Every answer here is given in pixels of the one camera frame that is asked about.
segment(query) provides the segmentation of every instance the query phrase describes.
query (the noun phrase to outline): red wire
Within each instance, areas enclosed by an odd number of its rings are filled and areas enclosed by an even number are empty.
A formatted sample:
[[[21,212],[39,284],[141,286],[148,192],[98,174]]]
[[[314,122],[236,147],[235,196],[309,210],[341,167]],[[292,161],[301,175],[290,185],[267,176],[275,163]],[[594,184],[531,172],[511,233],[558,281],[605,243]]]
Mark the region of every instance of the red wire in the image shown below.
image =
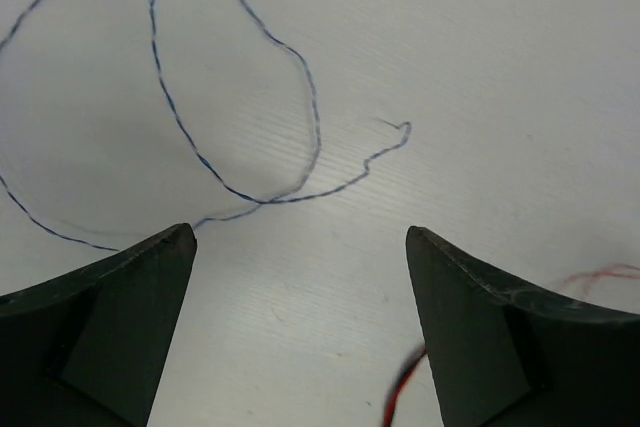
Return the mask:
[[[426,346],[420,345],[414,350],[407,359],[403,362],[400,368],[398,378],[387,395],[387,401],[384,407],[384,415],[382,417],[382,427],[390,427],[393,422],[393,416],[396,412],[396,405],[398,403],[398,397],[400,393],[409,382],[409,379],[416,371],[420,361],[427,355]]]

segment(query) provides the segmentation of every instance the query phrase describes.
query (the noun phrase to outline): blue thread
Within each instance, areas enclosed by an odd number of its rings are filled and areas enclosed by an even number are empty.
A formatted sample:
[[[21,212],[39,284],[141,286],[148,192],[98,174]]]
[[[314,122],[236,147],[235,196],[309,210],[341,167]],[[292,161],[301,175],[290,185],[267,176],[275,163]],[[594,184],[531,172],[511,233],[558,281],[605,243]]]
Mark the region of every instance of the blue thread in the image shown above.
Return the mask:
[[[17,33],[17,31],[20,29],[24,19],[40,4],[40,2],[42,2],[42,0],[34,0],[27,7],[27,9],[18,16],[18,19],[13,24],[12,28],[9,31],[9,34],[0,41],[0,54],[2,53],[2,50],[8,45],[8,43],[14,38],[14,36]],[[307,60],[302,56],[302,54],[300,54],[296,49],[294,49],[293,47],[291,47],[287,43],[285,43],[282,40],[280,40],[277,37],[275,37],[269,31],[269,29],[267,28],[265,23],[262,21],[262,19],[260,19],[260,17],[258,17],[258,15],[255,13],[253,8],[249,5],[247,0],[238,0],[238,2],[242,6],[242,8],[245,10],[245,12],[249,15],[249,17],[251,17],[251,19],[254,21],[254,23],[258,26],[258,28],[261,30],[263,35],[265,37],[267,37],[267,39],[269,39],[278,48],[284,50],[286,53],[288,53],[291,56],[293,56],[296,59],[296,61],[300,64],[300,66],[302,67],[302,69],[304,71],[304,74],[305,74],[305,77],[306,77],[307,85],[309,87],[309,91],[310,91],[310,94],[311,94],[311,102],[310,103],[311,103],[311,110],[312,110],[312,113],[313,113],[313,121],[314,121],[314,144],[315,144],[314,145],[314,151],[313,151],[311,160],[309,161],[309,164],[307,165],[307,167],[306,167],[305,171],[303,172],[303,175],[301,176],[301,178],[298,181],[298,183],[293,188],[290,188],[286,192],[281,193],[281,194],[279,194],[279,195],[277,195],[277,196],[275,196],[275,197],[273,197],[271,199],[268,199],[268,200],[256,199],[256,198],[253,198],[248,194],[242,193],[242,192],[234,189],[230,185],[228,185],[224,181],[224,179],[220,176],[220,174],[215,170],[215,168],[213,167],[211,162],[204,155],[202,155],[200,153],[200,150],[198,149],[198,146],[195,143],[193,137],[191,136],[189,131],[184,126],[184,123],[182,121],[182,118],[181,118],[180,114],[178,113],[178,109],[177,109],[176,104],[175,104],[175,102],[173,100],[173,97],[169,93],[169,90],[168,90],[168,88],[166,86],[166,82],[165,82],[163,74],[162,74],[162,64],[160,62],[160,55],[158,53],[157,22],[156,22],[156,0],[149,0],[149,17],[150,17],[150,20],[151,20],[151,50],[152,50],[154,61],[155,61],[155,67],[156,67],[156,71],[157,71],[158,83],[160,84],[160,88],[162,89],[162,92],[165,95],[165,98],[167,100],[167,104],[169,105],[169,108],[170,108],[171,112],[173,113],[173,116],[174,116],[176,124],[178,125],[178,128],[180,129],[180,131],[184,135],[185,139],[189,143],[189,146],[191,147],[191,150],[193,151],[195,156],[198,158],[200,163],[215,177],[215,179],[217,181],[219,181],[224,186],[224,188],[226,190],[228,190],[229,192],[235,194],[236,196],[238,196],[238,197],[240,197],[240,198],[242,198],[244,200],[248,200],[250,202],[253,202],[253,203],[257,204],[254,207],[250,208],[249,210],[246,210],[246,211],[243,211],[243,212],[239,212],[239,213],[236,213],[236,214],[233,214],[233,215],[230,215],[230,216],[226,216],[226,217],[216,217],[214,215],[206,215],[206,216],[202,217],[200,220],[196,221],[193,224],[193,228],[194,229],[198,229],[202,225],[204,225],[204,224],[206,224],[208,222],[211,222],[211,221],[224,222],[224,221],[235,220],[235,219],[239,219],[241,217],[248,216],[250,214],[253,214],[256,210],[258,210],[259,208],[261,208],[264,205],[289,204],[289,203],[295,203],[295,202],[302,202],[302,201],[306,201],[306,200],[318,199],[318,198],[322,198],[322,197],[328,197],[328,196],[331,196],[333,194],[337,194],[337,193],[345,190],[346,188],[348,188],[348,187],[360,182],[362,179],[368,177],[370,175],[370,167],[369,167],[369,165],[370,165],[371,162],[373,162],[374,160],[376,160],[376,159],[388,154],[391,151],[394,151],[394,150],[397,150],[397,149],[403,147],[408,142],[409,136],[411,135],[411,127],[412,126],[411,126],[410,122],[402,122],[402,123],[396,125],[396,124],[392,124],[390,122],[383,121],[385,124],[390,125],[390,126],[394,127],[397,130],[403,130],[404,133],[403,133],[402,139],[397,144],[394,144],[391,147],[387,147],[387,148],[384,148],[382,150],[379,150],[378,152],[375,152],[371,156],[369,156],[366,159],[364,159],[364,161],[362,163],[362,165],[363,165],[362,173],[360,173],[359,175],[353,177],[351,180],[346,181],[346,182],[338,185],[337,187],[335,187],[333,189],[330,189],[330,190],[327,190],[327,191],[324,191],[324,192],[320,192],[320,193],[317,193],[317,194],[303,195],[303,196],[300,196],[300,197],[284,198],[284,197],[287,197],[289,195],[293,195],[293,194],[299,192],[305,186],[305,184],[309,180],[309,177],[313,173],[313,170],[315,169],[315,166],[317,164],[318,158],[319,158],[320,153],[322,151],[322,137],[321,137],[321,132],[320,132],[320,114],[319,114],[319,111],[318,111],[318,104],[317,104],[317,90],[316,90],[316,86],[315,86],[315,82],[314,82],[314,79],[313,79],[313,75],[312,75],[311,70],[309,68],[309,65],[307,63]],[[45,226],[42,222],[37,220],[33,216],[33,214],[31,214],[31,212],[26,208],[26,206],[22,202],[20,202],[20,200],[13,194],[13,192],[11,191],[11,189],[9,188],[7,182],[2,177],[1,174],[0,174],[0,183],[2,184],[4,189],[6,190],[7,194],[9,195],[9,198],[27,215],[27,217],[34,224],[36,224],[38,227],[42,228],[44,231],[48,232],[49,234],[54,235],[54,236],[59,237],[59,238],[64,239],[64,240],[68,240],[68,241],[71,241],[71,242],[76,242],[76,243],[88,245],[90,247],[93,247],[93,248],[96,248],[96,249],[100,249],[100,250],[107,250],[107,251],[117,251],[118,250],[118,249],[114,249],[112,247],[106,247],[106,246],[102,246],[102,245],[93,244],[91,242],[88,242],[88,241],[85,241],[85,240],[82,240],[82,239],[79,239],[79,238],[70,237],[70,236],[64,235],[62,233],[56,232],[55,230]]]

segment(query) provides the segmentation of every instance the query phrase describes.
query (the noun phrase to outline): black plastic piece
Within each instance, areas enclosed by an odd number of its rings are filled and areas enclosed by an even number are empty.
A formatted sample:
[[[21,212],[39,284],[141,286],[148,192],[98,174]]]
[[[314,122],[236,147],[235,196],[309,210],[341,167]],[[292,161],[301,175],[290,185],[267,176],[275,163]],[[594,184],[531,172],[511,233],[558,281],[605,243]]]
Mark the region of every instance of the black plastic piece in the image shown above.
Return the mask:
[[[0,426],[144,427],[195,253],[176,225],[0,297]]]
[[[445,427],[640,426],[640,316],[545,290],[427,229],[407,260]]]

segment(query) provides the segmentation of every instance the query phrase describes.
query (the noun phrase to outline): twisted thread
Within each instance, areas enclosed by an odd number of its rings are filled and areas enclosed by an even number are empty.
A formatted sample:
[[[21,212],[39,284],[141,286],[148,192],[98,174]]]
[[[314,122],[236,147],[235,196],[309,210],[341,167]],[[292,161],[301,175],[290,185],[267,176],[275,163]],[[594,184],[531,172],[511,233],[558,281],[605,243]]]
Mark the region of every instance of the twisted thread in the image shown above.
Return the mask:
[[[9,42],[11,42],[11,40],[13,40],[13,38],[16,36],[17,32],[20,30],[20,27],[22,26],[24,20],[27,18],[27,16],[29,14],[31,14],[42,2],[43,0],[34,0],[33,2],[31,2],[31,4],[29,4],[29,6],[25,9],[24,12],[22,12],[17,20],[14,22],[13,26],[11,27],[11,29],[9,30],[9,33],[2,39],[0,40],[0,55],[2,54],[2,51],[4,50],[4,48],[9,44]],[[386,147],[384,149],[381,149],[375,153],[373,153],[372,155],[370,155],[369,157],[367,157],[366,159],[363,160],[362,162],[362,166],[363,166],[363,170],[360,174],[356,175],[355,177],[351,178],[350,180],[347,180],[346,182],[341,183],[340,185],[323,191],[323,192],[319,192],[319,193],[315,193],[315,194],[307,194],[307,195],[301,195],[298,197],[295,197],[294,195],[296,193],[298,193],[307,183],[307,181],[309,180],[309,177],[311,176],[311,174],[313,173],[316,164],[318,162],[318,158],[320,157],[320,153],[322,152],[322,135],[321,135],[321,129],[320,129],[320,113],[319,113],[319,109],[318,109],[318,92],[316,89],[316,85],[315,85],[315,81],[313,78],[313,74],[311,73],[311,69],[309,67],[309,63],[307,62],[307,60],[304,58],[304,56],[298,52],[295,48],[293,48],[291,45],[287,44],[286,42],[284,42],[283,40],[277,38],[274,34],[271,33],[271,31],[269,30],[269,28],[266,26],[266,24],[264,23],[264,21],[258,16],[258,14],[255,12],[255,10],[253,9],[253,7],[251,7],[251,5],[249,4],[249,2],[247,0],[238,0],[238,2],[240,3],[240,5],[242,6],[242,8],[244,9],[244,11],[247,13],[247,15],[251,18],[251,20],[255,23],[255,25],[260,29],[260,31],[262,32],[262,34],[276,47],[278,47],[279,49],[281,49],[282,51],[284,51],[285,53],[287,53],[288,55],[292,56],[294,58],[294,60],[298,63],[298,65],[302,68],[304,75],[305,75],[305,79],[306,79],[306,83],[307,83],[307,87],[309,89],[309,93],[310,93],[310,108],[311,108],[311,112],[313,114],[312,118],[313,118],[313,153],[311,155],[311,159],[308,162],[307,166],[305,167],[305,170],[303,171],[300,179],[298,180],[298,182],[296,183],[296,185],[294,185],[293,187],[287,189],[286,191],[270,198],[270,199],[258,199],[255,197],[252,197],[249,194],[246,194],[244,192],[241,192],[239,190],[237,190],[236,188],[234,188],[233,186],[231,186],[230,184],[228,184],[224,178],[220,175],[220,173],[215,169],[215,167],[213,166],[213,163],[200,151],[198,144],[196,143],[195,139],[193,138],[193,136],[189,133],[187,127],[185,126],[182,117],[179,113],[179,109],[169,91],[169,88],[167,87],[167,82],[164,78],[163,75],[163,71],[162,71],[162,62],[160,60],[160,53],[159,53],[159,47],[158,47],[158,41],[157,41],[157,34],[158,34],[158,24],[157,24],[157,19],[156,19],[156,5],[157,5],[157,0],[149,0],[149,18],[151,21],[151,52],[153,54],[153,58],[154,58],[154,63],[155,63],[155,68],[156,68],[156,73],[157,73],[157,79],[158,79],[158,84],[160,85],[160,89],[162,90],[165,99],[167,101],[167,105],[169,106],[169,109],[171,111],[171,113],[173,114],[174,120],[176,122],[176,125],[178,126],[180,132],[182,133],[182,135],[184,136],[185,140],[187,141],[189,147],[191,148],[191,151],[193,152],[193,154],[196,156],[196,158],[198,159],[198,161],[204,166],[205,169],[207,169],[211,175],[214,177],[215,180],[217,180],[218,182],[220,182],[220,184],[229,192],[233,193],[234,195],[236,195],[237,197],[243,199],[243,200],[247,200],[252,202],[253,205],[251,208],[232,214],[232,215],[228,215],[228,216],[216,216],[214,214],[208,214],[205,215],[203,217],[201,217],[200,219],[198,219],[197,221],[192,223],[192,226],[195,229],[198,229],[199,227],[203,226],[204,224],[208,223],[208,222],[213,222],[213,221],[218,221],[218,222],[224,222],[224,221],[229,221],[229,220],[235,220],[235,219],[239,219],[241,217],[246,217],[248,215],[253,214],[254,212],[256,212],[259,208],[263,207],[264,205],[279,205],[279,204],[290,204],[290,203],[296,203],[296,202],[302,202],[302,201],[307,201],[307,200],[314,200],[314,199],[319,199],[319,198],[323,198],[323,197],[328,197],[334,194],[337,194],[345,189],[347,189],[348,187],[355,185],[356,183],[360,182],[361,180],[363,180],[364,178],[368,177],[371,173],[370,170],[370,164],[371,162],[373,162],[374,160],[388,154],[389,152],[392,152],[394,150],[397,150],[401,147],[403,147],[408,141],[409,141],[409,136],[411,135],[411,123],[410,122],[402,122],[400,124],[392,124],[390,122],[386,122],[384,121],[385,124],[395,128],[396,130],[402,131],[402,138],[400,139],[400,141],[390,147]],[[17,198],[17,196],[13,193],[13,191],[11,190],[11,188],[9,187],[9,185],[7,184],[5,178],[2,176],[2,174],[0,173],[0,184],[2,184],[2,186],[4,187],[4,189],[6,190],[9,198],[27,215],[27,217],[38,227],[40,227],[41,229],[43,229],[44,231],[48,232],[51,235],[54,235],[56,237],[59,237],[61,239],[70,241],[70,242],[76,242],[79,244],[84,244],[84,245],[88,245],[90,247],[93,247],[95,249],[99,249],[99,250],[106,250],[106,251],[117,251],[118,249],[115,249],[113,247],[108,247],[108,246],[104,246],[104,245],[98,245],[92,242],[88,242],[86,240],[80,239],[80,238],[76,238],[76,237],[71,237],[65,234],[62,234],[60,232],[57,232],[53,229],[51,229],[50,227],[47,227],[46,225],[44,225],[41,221],[39,221],[30,211],[29,209]]]

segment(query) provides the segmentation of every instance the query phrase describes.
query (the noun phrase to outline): white surface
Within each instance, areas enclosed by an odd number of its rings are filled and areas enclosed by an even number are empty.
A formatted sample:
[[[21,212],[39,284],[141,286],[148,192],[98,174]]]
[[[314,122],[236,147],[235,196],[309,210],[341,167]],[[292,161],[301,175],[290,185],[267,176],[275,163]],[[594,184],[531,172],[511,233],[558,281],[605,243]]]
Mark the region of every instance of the white surface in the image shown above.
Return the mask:
[[[31,0],[0,0],[6,31]],[[538,283],[640,263],[637,0],[250,0],[316,76],[326,149],[307,192],[397,140],[339,196],[199,232],[151,425],[371,426],[420,338],[411,224]],[[126,244],[243,204],[211,181],[154,78],[147,0],[50,0],[0,61],[0,168],[56,225]],[[167,81],[257,196],[310,153],[300,72],[235,0],[158,0]],[[130,235],[120,236],[114,232]],[[0,197],[0,293],[100,257]],[[592,300],[640,311],[633,282]],[[398,426],[439,426],[425,365]]]

